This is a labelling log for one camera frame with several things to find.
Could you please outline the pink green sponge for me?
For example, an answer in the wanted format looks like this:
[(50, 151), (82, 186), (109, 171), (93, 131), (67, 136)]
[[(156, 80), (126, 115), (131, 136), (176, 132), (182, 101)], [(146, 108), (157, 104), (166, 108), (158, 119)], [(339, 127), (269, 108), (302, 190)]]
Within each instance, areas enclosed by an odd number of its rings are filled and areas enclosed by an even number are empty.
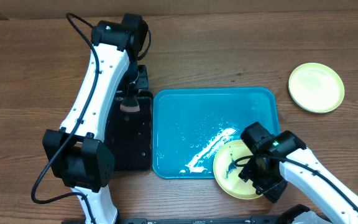
[(136, 96), (126, 96), (120, 104), (120, 110), (126, 113), (136, 113), (140, 111), (139, 102)]

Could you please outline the yellow plate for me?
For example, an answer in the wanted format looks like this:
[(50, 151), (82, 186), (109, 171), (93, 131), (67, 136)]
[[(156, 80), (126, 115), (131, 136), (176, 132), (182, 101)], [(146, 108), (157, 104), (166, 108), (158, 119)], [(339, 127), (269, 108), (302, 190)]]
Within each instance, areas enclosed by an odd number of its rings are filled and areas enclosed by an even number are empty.
[(341, 77), (321, 63), (304, 63), (292, 71), (288, 91), (293, 101), (312, 113), (328, 113), (340, 106), (345, 89)]
[(242, 168), (234, 165), (236, 159), (251, 154), (243, 141), (235, 140), (225, 143), (214, 157), (213, 174), (216, 182), (227, 194), (235, 198), (252, 200), (260, 197), (256, 194), (251, 180), (244, 182), (239, 178)]

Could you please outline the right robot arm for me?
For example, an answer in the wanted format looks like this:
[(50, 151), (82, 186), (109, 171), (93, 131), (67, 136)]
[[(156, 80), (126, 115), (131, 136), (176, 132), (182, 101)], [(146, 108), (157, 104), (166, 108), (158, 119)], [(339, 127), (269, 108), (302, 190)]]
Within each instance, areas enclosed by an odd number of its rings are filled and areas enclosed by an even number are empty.
[(337, 179), (291, 131), (270, 134), (260, 123), (246, 127), (241, 140), (249, 156), (235, 160), (239, 178), (275, 203), (287, 184), (301, 190), (331, 223), (358, 223), (358, 196)]

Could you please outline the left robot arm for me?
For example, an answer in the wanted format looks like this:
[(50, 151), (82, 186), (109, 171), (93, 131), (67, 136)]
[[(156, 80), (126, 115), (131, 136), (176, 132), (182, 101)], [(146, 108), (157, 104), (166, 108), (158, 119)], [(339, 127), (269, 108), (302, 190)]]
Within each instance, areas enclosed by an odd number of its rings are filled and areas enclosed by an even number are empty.
[[(91, 28), (91, 37), (82, 38), (91, 50), (85, 79), (59, 129), (44, 134), (48, 163), (32, 187), (31, 199), (46, 204), (76, 196), (85, 223), (118, 223), (119, 211), (108, 186), (114, 155), (104, 143), (105, 130), (117, 91), (124, 93), (121, 110), (140, 110), (136, 95), (144, 88), (139, 80), (145, 73), (138, 62), (147, 54), (143, 44), (151, 40), (151, 32), (140, 15), (127, 13), (120, 23), (99, 21)], [(51, 199), (37, 199), (37, 187), (49, 169), (71, 190)]]

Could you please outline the black water tray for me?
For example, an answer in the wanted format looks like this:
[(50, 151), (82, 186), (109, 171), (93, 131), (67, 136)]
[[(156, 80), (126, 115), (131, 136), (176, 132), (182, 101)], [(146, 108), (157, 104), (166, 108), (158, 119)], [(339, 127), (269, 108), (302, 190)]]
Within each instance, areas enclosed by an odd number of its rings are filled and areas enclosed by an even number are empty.
[(123, 94), (118, 93), (109, 111), (104, 143), (114, 155), (115, 171), (143, 171), (151, 167), (154, 96), (142, 91), (137, 100), (139, 111), (121, 111)]

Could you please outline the teal plastic tray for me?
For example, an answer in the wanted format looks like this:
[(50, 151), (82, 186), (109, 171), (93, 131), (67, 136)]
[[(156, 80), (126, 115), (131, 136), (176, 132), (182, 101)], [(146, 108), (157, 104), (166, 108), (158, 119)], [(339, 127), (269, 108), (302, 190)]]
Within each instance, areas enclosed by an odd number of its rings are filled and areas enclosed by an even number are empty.
[(212, 179), (219, 148), (254, 122), (280, 133), (274, 94), (264, 87), (162, 90), (154, 98), (153, 170), (163, 179)]

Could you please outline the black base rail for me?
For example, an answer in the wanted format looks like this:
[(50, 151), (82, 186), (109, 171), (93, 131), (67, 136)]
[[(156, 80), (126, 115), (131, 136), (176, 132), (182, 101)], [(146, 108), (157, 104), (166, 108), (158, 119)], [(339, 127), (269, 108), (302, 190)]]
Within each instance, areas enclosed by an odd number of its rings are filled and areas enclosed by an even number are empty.
[(193, 218), (193, 219), (159, 219), (146, 218), (119, 219), (118, 224), (276, 224), (279, 215), (255, 215), (248, 218)]

